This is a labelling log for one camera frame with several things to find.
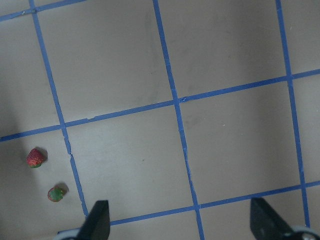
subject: black object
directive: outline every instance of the black object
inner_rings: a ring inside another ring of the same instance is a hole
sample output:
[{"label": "black object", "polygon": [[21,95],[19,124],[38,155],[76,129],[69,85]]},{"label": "black object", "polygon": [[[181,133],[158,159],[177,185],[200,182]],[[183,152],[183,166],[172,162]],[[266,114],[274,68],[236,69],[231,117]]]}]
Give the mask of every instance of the black object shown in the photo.
[{"label": "black object", "polygon": [[256,240],[320,240],[310,228],[291,228],[263,198],[251,199],[250,229]]},{"label": "black object", "polygon": [[109,234],[109,202],[107,200],[96,201],[75,239],[107,240]]}]

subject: tile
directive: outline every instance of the tile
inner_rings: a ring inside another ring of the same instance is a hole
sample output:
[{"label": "tile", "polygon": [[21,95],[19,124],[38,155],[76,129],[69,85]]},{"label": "tile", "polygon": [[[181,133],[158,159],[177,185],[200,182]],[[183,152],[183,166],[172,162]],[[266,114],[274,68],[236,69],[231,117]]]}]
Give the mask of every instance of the tile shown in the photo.
[{"label": "tile", "polygon": [[[35,147],[47,154],[47,161],[29,168],[26,157]],[[41,239],[82,225],[85,218],[61,131],[1,142],[0,159],[3,239]],[[69,192],[60,202],[51,202],[48,191],[59,183]]]},{"label": "tile", "polygon": [[283,0],[282,9],[292,73],[320,69],[320,4]]},{"label": "tile", "polygon": [[0,137],[58,125],[31,15],[0,22]]},{"label": "tile", "polygon": [[320,186],[309,187],[306,190],[308,197],[308,208],[310,216],[310,226],[318,234],[320,233],[320,210],[319,210],[319,196]]},{"label": "tile", "polygon": [[193,205],[173,106],[68,132],[89,210],[107,199],[113,221]]},{"label": "tile", "polygon": [[286,74],[275,1],[159,1],[178,95]]},{"label": "tile", "polygon": [[300,183],[286,82],[180,107],[200,203]]},{"label": "tile", "polygon": [[60,2],[61,0],[34,0],[34,4],[36,6],[42,6],[42,5],[47,5],[47,4],[53,4],[56,2]]},{"label": "tile", "polygon": [[196,213],[188,211],[111,226],[110,240],[198,240]]},{"label": "tile", "polygon": [[[305,224],[301,191],[264,197],[290,225]],[[255,240],[250,230],[250,200],[200,210],[205,239]]]},{"label": "tile", "polygon": [[28,0],[1,0],[0,16],[13,14],[29,8]]},{"label": "tile", "polygon": [[320,75],[296,79],[293,85],[305,180],[319,181]]},{"label": "tile", "polygon": [[152,1],[85,1],[39,20],[66,121],[172,99]]}]

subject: strawberry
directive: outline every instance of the strawberry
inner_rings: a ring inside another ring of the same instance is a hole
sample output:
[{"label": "strawberry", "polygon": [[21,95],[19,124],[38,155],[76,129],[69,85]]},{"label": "strawberry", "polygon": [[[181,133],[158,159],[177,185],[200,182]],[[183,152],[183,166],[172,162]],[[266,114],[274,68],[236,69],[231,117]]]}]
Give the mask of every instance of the strawberry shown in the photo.
[{"label": "strawberry", "polygon": [[48,191],[48,199],[52,202],[59,202],[67,191],[62,189],[61,187],[54,186]]},{"label": "strawberry", "polygon": [[30,168],[38,168],[45,161],[45,157],[37,149],[32,149],[29,155],[26,157],[26,163]]}]

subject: grid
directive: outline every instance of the grid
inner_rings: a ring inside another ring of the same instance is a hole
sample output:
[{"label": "grid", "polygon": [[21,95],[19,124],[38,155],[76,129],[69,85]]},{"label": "grid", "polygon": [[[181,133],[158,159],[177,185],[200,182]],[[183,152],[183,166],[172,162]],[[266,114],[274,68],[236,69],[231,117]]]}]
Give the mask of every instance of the grid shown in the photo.
[{"label": "grid", "polygon": [[[209,91],[209,92],[204,92],[204,93],[199,93],[199,94],[184,96],[184,97],[179,98],[178,94],[177,94],[176,87],[175,87],[175,80],[174,80],[174,77],[172,74],[172,67],[171,67],[171,63],[170,63],[169,51],[167,48],[166,36],[165,36],[163,24],[162,24],[161,10],[159,7],[158,0],[152,0],[156,23],[157,23],[157,27],[158,27],[158,33],[159,33],[161,47],[162,47],[163,58],[164,58],[164,62],[165,62],[166,72],[167,72],[168,81],[169,81],[173,100],[159,102],[159,103],[145,105],[145,106],[140,106],[140,107],[135,107],[135,108],[126,109],[126,110],[113,112],[113,113],[102,114],[102,115],[98,115],[98,116],[95,116],[94,118],[90,118],[90,119],[83,118],[83,119],[65,122],[64,116],[63,116],[63,113],[62,113],[62,110],[61,110],[61,107],[59,104],[57,90],[56,90],[55,82],[54,82],[54,79],[52,76],[49,58],[48,58],[48,54],[46,51],[46,46],[45,46],[44,39],[42,36],[42,31],[41,31],[41,27],[40,27],[37,13],[41,12],[41,11],[45,11],[45,10],[63,7],[63,6],[70,5],[70,4],[83,2],[83,1],[85,1],[85,0],[63,0],[63,1],[56,2],[56,3],[42,5],[42,6],[35,6],[34,0],[29,0],[29,5],[30,5],[29,9],[25,9],[23,11],[7,14],[4,16],[0,16],[0,22],[2,22],[2,21],[10,20],[12,18],[32,14],[33,23],[34,23],[35,31],[36,31],[37,38],[38,38],[38,43],[40,46],[46,74],[48,77],[48,82],[50,85],[52,97],[54,100],[56,112],[57,112],[58,119],[59,119],[59,125],[53,125],[53,126],[33,129],[33,130],[29,130],[29,131],[19,132],[19,133],[7,135],[7,136],[2,136],[2,137],[0,137],[0,142],[5,142],[5,141],[9,141],[9,140],[17,139],[17,138],[22,138],[22,137],[26,137],[26,136],[31,136],[31,135],[36,135],[36,134],[40,134],[40,133],[51,132],[51,131],[55,131],[55,130],[61,130],[63,137],[64,137],[67,152],[70,155],[70,164],[71,164],[71,168],[73,171],[74,180],[75,180],[75,183],[77,186],[79,198],[81,200],[82,210],[83,210],[84,215],[87,216],[88,209],[86,206],[85,196],[82,191],[81,182],[80,182],[80,178],[79,178],[78,171],[77,171],[76,161],[75,161],[73,154],[72,154],[72,149],[71,149],[71,145],[69,142],[67,128],[72,127],[72,126],[87,124],[87,123],[91,123],[91,122],[106,120],[106,119],[110,119],[110,118],[116,118],[116,117],[120,117],[120,116],[124,116],[124,115],[139,113],[139,112],[143,112],[143,111],[153,110],[153,109],[157,109],[157,108],[174,106],[193,205],[188,206],[188,207],[182,207],[182,208],[177,208],[177,209],[172,209],[172,210],[167,210],[167,211],[155,212],[155,213],[151,213],[151,214],[116,220],[116,221],[112,221],[111,225],[119,225],[119,224],[124,224],[124,223],[144,220],[144,219],[156,218],[156,217],[160,217],[160,216],[166,216],[166,215],[177,214],[177,213],[188,212],[188,211],[195,211],[199,236],[200,236],[201,240],[204,240],[205,236],[204,236],[204,230],[203,230],[203,226],[202,226],[200,209],[210,208],[210,207],[214,207],[214,206],[218,206],[218,205],[224,205],[224,204],[234,203],[234,202],[239,202],[239,201],[244,201],[244,200],[249,200],[253,197],[264,197],[264,196],[269,196],[269,195],[274,195],[274,194],[279,194],[279,193],[301,190],[305,225],[307,227],[310,226],[309,211],[308,211],[308,198],[307,198],[306,188],[319,186],[320,181],[308,182],[308,183],[305,181],[303,156],[302,156],[302,150],[301,150],[301,144],[300,144],[299,124],[298,124],[298,118],[297,118],[297,109],[296,109],[296,101],[295,101],[293,82],[295,79],[318,75],[318,74],[320,74],[320,69],[315,69],[315,70],[311,70],[311,71],[292,74],[291,64],[290,64],[290,56],[289,56],[289,50],[288,50],[288,44],[287,44],[287,38],[286,38],[286,31],[285,31],[285,23],[284,23],[284,17],[283,17],[283,13],[282,13],[281,0],[275,0],[275,3],[276,3],[275,11],[277,11],[277,18],[278,18],[278,24],[279,24],[279,29],[280,29],[282,51],[283,51],[285,71],[286,71],[285,76],[280,76],[280,77],[276,77],[276,78],[261,80],[261,81],[257,81],[257,82],[253,82],[253,83],[228,87],[228,88],[224,88],[224,89],[219,89],[219,90],[214,90],[214,91]],[[217,95],[242,91],[242,90],[251,89],[251,88],[257,88],[260,86],[275,84],[275,83],[279,83],[279,82],[287,82],[287,86],[288,86],[300,184],[294,185],[294,186],[289,186],[289,187],[284,187],[284,188],[279,188],[279,189],[274,189],[274,190],[269,190],[269,191],[264,191],[264,192],[257,192],[257,193],[249,194],[249,195],[242,195],[242,196],[238,196],[238,197],[233,197],[233,198],[228,198],[228,199],[199,204],[198,199],[197,199],[196,190],[193,186],[192,177],[191,177],[191,170],[190,170],[189,161],[188,161],[188,146],[187,146],[187,141],[186,141],[186,137],[185,137],[185,131],[184,131],[184,125],[183,125],[183,120],[182,120],[180,104],[183,104],[188,101],[196,101],[199,99],[210,98],[210,97],[217,96]]]}]

